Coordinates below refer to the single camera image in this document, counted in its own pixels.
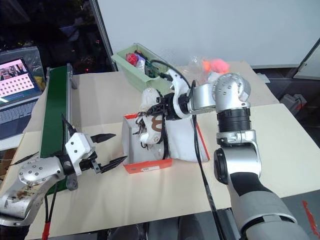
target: red tape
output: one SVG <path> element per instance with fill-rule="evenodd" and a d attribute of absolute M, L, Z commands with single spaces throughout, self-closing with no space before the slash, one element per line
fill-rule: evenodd
<path fill-rule="evenodd" d="M 317 231 L 317 224 L 316 224 L 316 221 L 314 219 L 314 216 L 311 214 L 311 212 L 310 212 L 310 210 L 308 208 L 308 202 L 307 201 L 302 201 L 302 203 L 303 203 L 303 207 L 304 207 L 305 213 L 306 213 L 306 215 L 308 217 L 311 230 L 312 230 L 313 234 L 316 235 L 318 237 L 318 239 L 320 239 L 320 233 Z"/>
<path fill-rule="evenodd" d="M 46 222 L 44 224 L 44 229 L 43 229 L 43 233 L 42 233 L 42 240 L 48 240 L 49 231 L 50 231 L 50 222 Z"/>

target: screen display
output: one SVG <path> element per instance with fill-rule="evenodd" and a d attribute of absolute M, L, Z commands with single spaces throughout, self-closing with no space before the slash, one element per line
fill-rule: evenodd
<path fill-rule="evenodd" d="M 0 106 L 41 93 L 23 59 L 0 64 Z"/>

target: red cable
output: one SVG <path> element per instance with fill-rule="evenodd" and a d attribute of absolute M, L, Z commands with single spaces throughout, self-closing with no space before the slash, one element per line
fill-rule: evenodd
<path fill-rule="evenodd" d="M 44 224 L 44 229 L 43 229 L 43 233 L 42 233 L 42 240 L 48 240 L 49 231 L 50 231 L 50 222 L 46 222 Z"/>

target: white panel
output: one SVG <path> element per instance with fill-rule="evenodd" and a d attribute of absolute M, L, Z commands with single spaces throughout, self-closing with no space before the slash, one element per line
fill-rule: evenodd
<path fill-rule="evenodd" d="M 320 45 L 302 64 L 294 78 L 320 80 Z"/>
<path fill-rule="evenodd" d="M 319 0 L 98 0 L 113 52 L 140 43 L 175 65 L 190 55 L 298 67 L 320 37 Z"/>

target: green plastic box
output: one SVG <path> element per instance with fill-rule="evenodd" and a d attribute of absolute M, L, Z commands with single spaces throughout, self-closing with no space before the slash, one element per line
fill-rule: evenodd
<path fill-rule="evenodd" d="M 162 95 L 170 93 L 170 82 L 159 76 L 151 78 L 144 72 L 142 72 L 141 70 L 139 70 L 138 68 L 126 61 L 126 54 L 134 53 L 136 50 L 139 50 L 144 56 L 147 57 L 149 61 L 156 59 L 165 62 L 159 56 L 157 56 L 152 51 L 145 48 L 139 43 L 134 43 L 132 46 L 116 52 L 111 58 L 121 66 L 128 82 L 136 89 L 138 89 L 140 92 L 142 92 L 144 89 L 148 87 L 152 87 L 159 90 Z M 160 66 L 159 64 L 157 64 L 156 67 L 159 71 L 163 73 L 165 73 L 168 70 L 167 67 L 164 65 Z"/>

